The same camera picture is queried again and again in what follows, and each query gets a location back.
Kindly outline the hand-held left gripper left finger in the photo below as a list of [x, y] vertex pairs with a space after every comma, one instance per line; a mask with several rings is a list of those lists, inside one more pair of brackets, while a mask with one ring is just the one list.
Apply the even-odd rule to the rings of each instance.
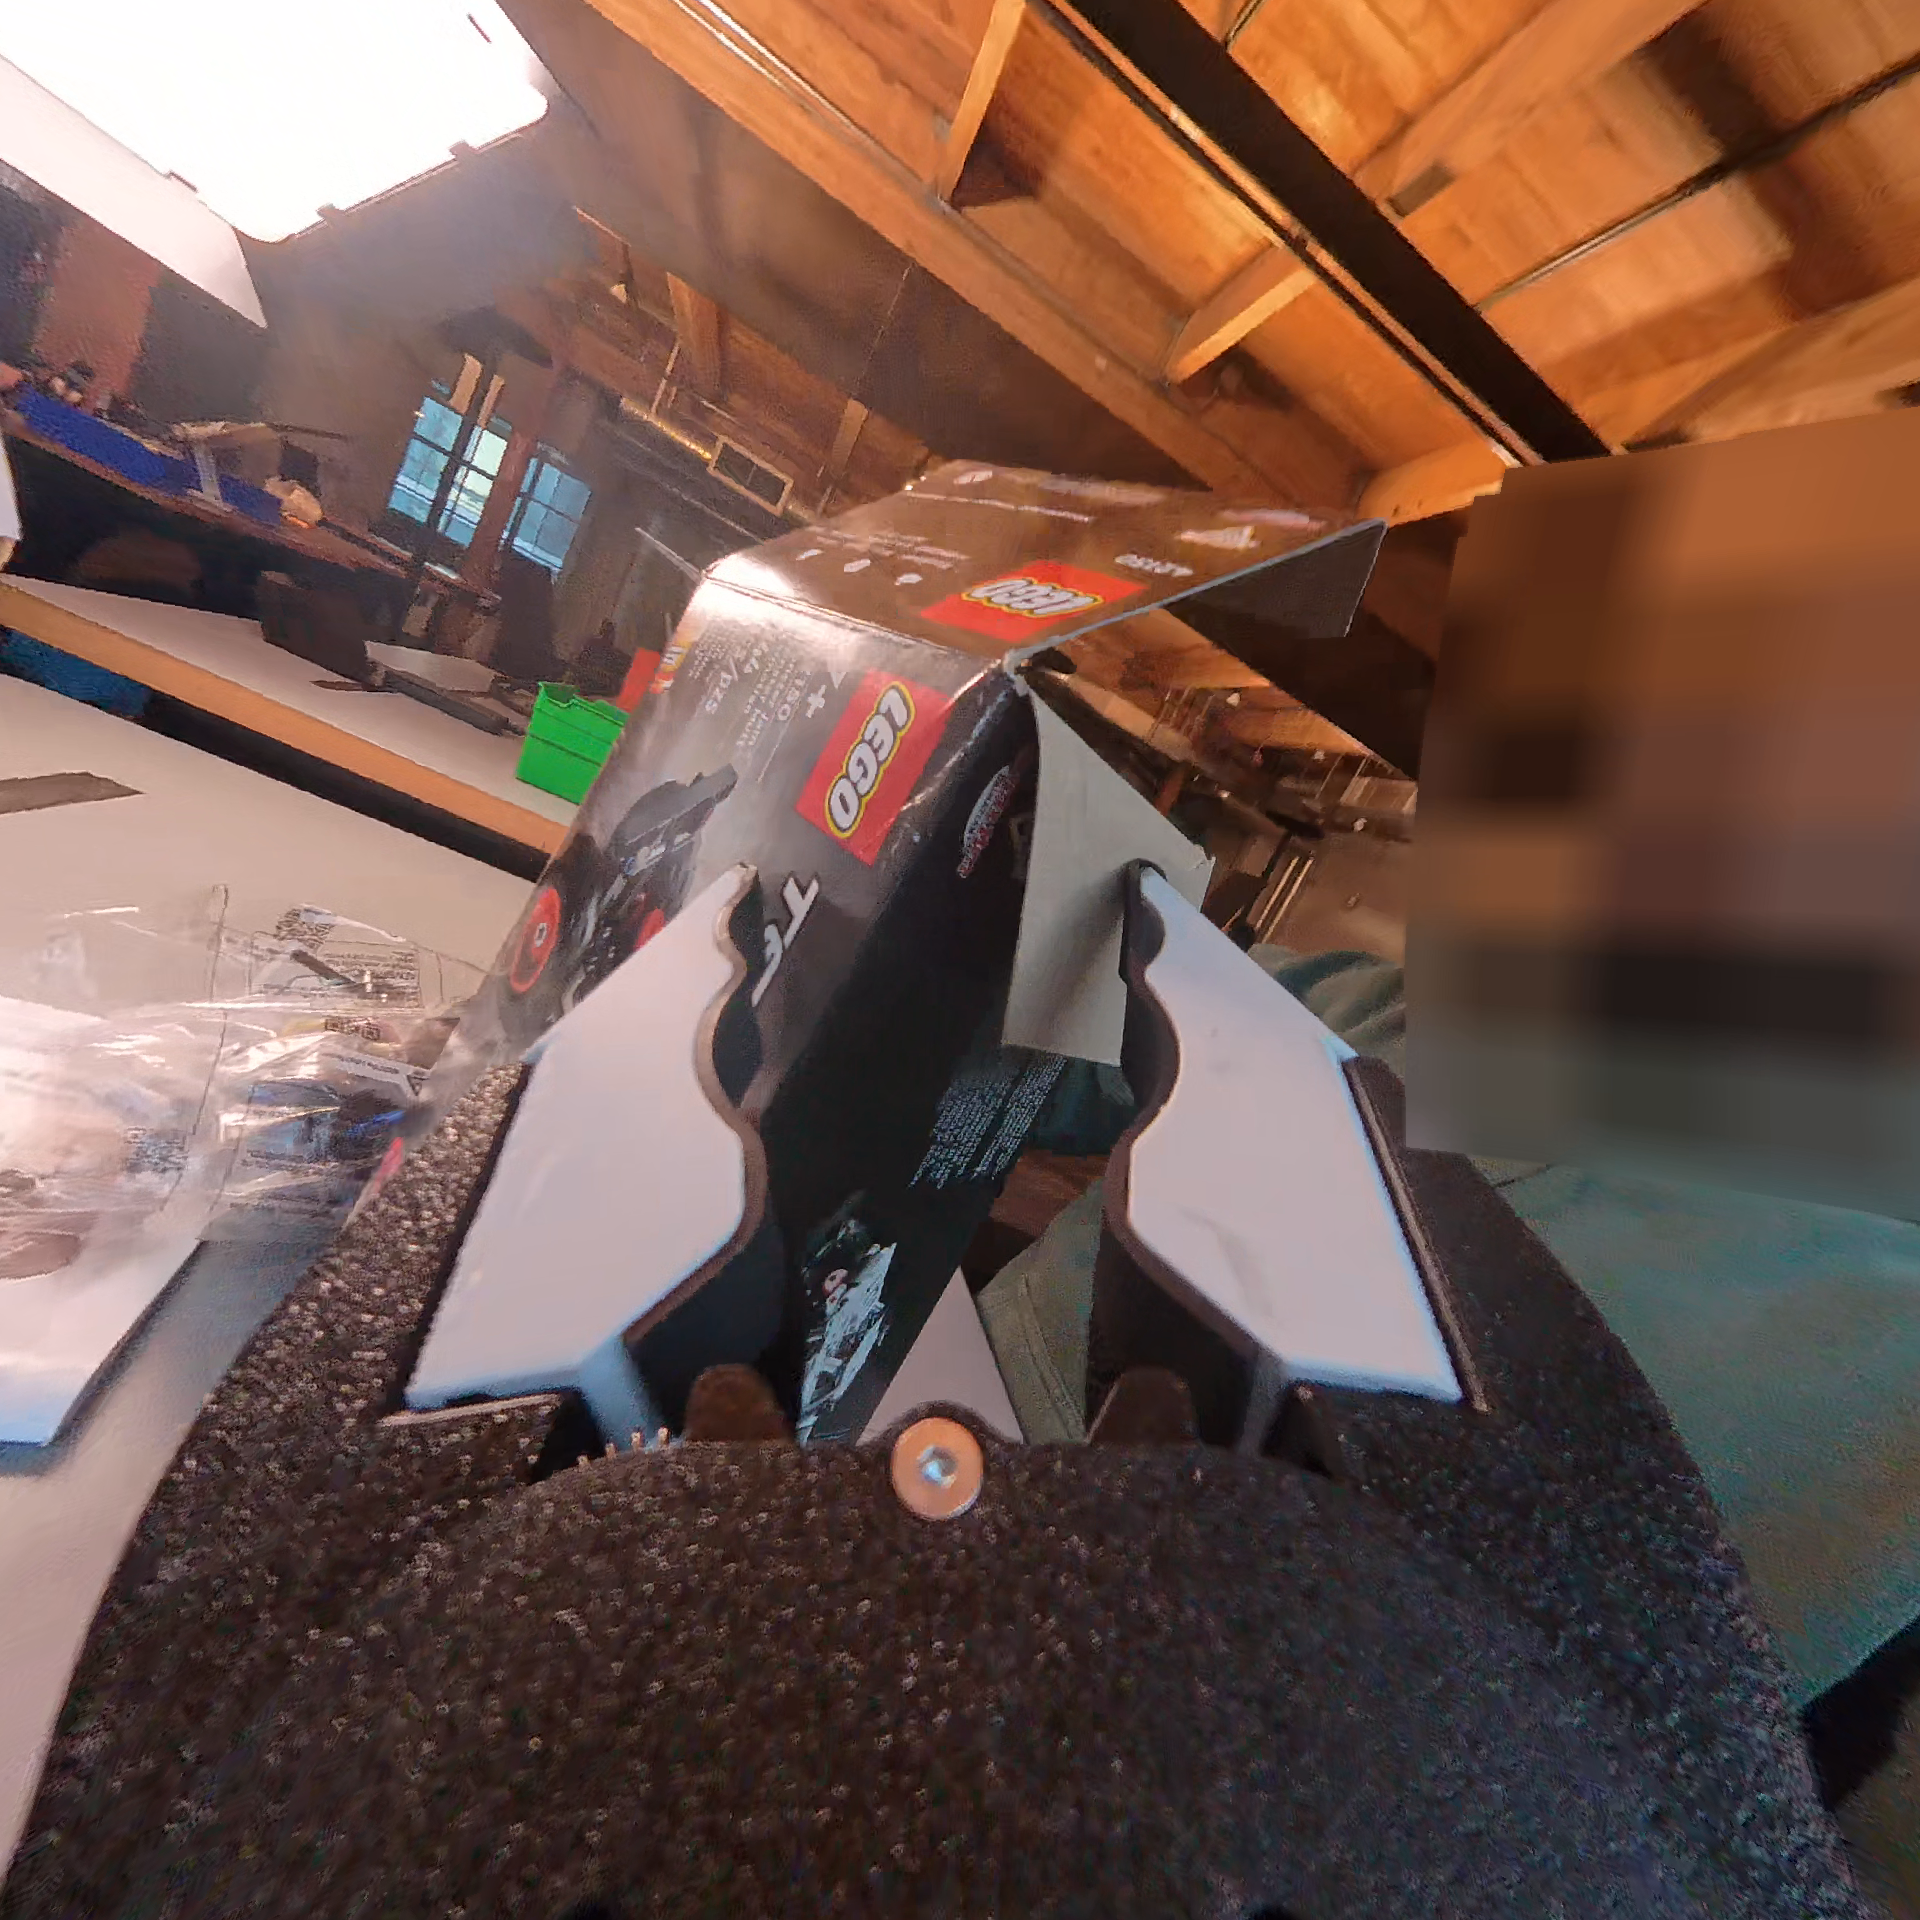
[[601, 1440], [653, 1444], [702, 1369], [772, 1339], [781, 1253], [747, 1114], [764, 927], [759, 872], [723, 872], [530, 1050], [412, 1413], [576, 1394]]

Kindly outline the large clear plastic bag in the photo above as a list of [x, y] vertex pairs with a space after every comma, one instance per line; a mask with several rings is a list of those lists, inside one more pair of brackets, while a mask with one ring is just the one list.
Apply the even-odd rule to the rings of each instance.
[[419, 1108], [483, 971], [228, 893], [4, 933], [4, 1279], [142, 1234], [338, 1227]]

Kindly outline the window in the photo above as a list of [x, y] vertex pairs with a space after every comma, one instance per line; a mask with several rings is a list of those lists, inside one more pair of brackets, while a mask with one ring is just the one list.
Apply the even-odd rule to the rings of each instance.
[[483, 365], [463, 355], [458, 378], [439, 378], [419, 401], [388, 500], [377, 532], [395, 544], [428, 536], [432, 565], [452, 565], [473, 552], [483, 517], [505, 503], [499, 544], [563, 579], [587, 518], [590, 485], [584, 471], [559, 448], [538, 441], [505, 485], [513, 428], [499, 408], [504, 377], [488, 383], [488, 401], [473, 423], [468, 408]]

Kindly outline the person's torso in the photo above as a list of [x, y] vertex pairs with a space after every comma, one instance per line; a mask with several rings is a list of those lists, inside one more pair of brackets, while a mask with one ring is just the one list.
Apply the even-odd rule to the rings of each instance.
[[[1400, 1071], [1400, 971], [1255, 946], [1359, 1055]], [[1136, 1114], [1067, 1061], [1033, 1147], [1105, 1155]], [[1477, 1161], [1668, 1403], [1821, 1738], [1916, 1714], [1916, 1223], [1725, 1189]], [[1030, 1438], [1085, 1435], [1102, 1176], [979, 1295]]]

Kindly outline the toy truck box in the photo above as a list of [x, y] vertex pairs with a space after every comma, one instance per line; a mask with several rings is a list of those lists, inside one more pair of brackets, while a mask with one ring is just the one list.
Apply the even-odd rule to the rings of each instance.
[[750, 1339], [802, 1444], [848, 1444], [918, 1341], [1118, 962], [1118, 880], [1213, 862], [1127, 784], [1089, 795], [1121, 849], [1044, 865], [1076, 731], [1023, 662], [1199, 599], [1257, 639], [1348, 634], [1380, 518], [942, 465], [702, 574], [432, 1100], [530, 1050], [723, 872], [759, 872], [761, 1071], [781, 1311]]

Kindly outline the instruction booklet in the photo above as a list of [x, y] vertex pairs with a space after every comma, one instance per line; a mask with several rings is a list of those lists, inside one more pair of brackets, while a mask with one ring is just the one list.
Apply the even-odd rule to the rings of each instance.
[[4, 1000], [4, 1444], [52, 1444], [198, 1246], [219, 1034]]

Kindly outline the bright light panel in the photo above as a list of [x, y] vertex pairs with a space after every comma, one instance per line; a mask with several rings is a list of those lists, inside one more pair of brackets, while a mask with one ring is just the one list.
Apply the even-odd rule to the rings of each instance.
[[273, 244], [532, 128], [499, 3], [4, 3], [4, 167], [253, 327]]

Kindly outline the green box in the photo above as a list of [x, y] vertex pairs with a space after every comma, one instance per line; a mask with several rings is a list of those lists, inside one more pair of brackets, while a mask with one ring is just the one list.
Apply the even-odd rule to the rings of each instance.
[[566, 803], [584, 803], [605, 771], [627, 713], [567, 681], [542, 681], [525, 718], [515, 782]]

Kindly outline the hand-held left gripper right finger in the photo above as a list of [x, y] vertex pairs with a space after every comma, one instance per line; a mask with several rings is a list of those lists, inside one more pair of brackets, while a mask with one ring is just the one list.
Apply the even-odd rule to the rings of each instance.
[[1136, 1118], [1102, 1183], [1091, 1426], [1132, 1375], [1183, 1389], [1213, 1448], [1264, 1448], [1301, 1389], [1462, 1407], [1393, 1078], [1156, 865], [1123, 880], [1121, 979]]

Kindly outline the background wooden table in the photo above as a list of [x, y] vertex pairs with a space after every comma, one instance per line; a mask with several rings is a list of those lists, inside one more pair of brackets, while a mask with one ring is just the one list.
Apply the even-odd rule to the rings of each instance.
[[542, 854], [573, 831], [579, 807], [521, 784], [510, 738], [401, 691], [322, 688], [255, 619], [4, 574], [4, 628]]

